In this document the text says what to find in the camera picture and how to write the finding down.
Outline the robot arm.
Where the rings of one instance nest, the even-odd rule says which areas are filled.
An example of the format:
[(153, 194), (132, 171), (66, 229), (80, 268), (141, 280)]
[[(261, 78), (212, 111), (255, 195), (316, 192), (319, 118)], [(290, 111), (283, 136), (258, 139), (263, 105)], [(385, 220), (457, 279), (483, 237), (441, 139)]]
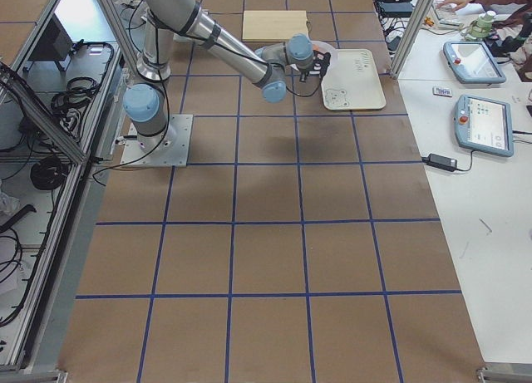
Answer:
[(134, 28), (135, 18), (141, 20), (145, 34), (143, 44), (133, 46), (140, 80), (126, 92), (124, 107), (145, 152), (177, 142), (179, 131), (170, 116), (167, 87), (175, 37), (186, 40), (190, 57), (203, 52), (246, 78), (266, 103), (283, 104), (291, 96), (311, 106), (317, 104), (314, 91), (300, 95), (286, 83), (287, 66), (295, 66), (301, 77), (313, 73), (318, 79), (328, 68), (329, 53), (314, 49), (305, 34), (254, 51), (216, 22), (197, 0), (140, 0), (128, 17), (127, 32)]

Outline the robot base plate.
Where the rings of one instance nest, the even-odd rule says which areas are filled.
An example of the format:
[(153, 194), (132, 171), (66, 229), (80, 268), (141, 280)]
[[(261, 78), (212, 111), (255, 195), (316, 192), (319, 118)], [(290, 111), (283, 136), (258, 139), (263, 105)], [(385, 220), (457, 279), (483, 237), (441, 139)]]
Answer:
[(193, 116), (172, 114), (169, 127), (159, 135), (145, 137), (138, 135), (133, 123), (130, 123), (128, 136), (124, 140), (124, 149), (120, 164), (133, 167), (185, 167), (188, 164), (190, 137)]

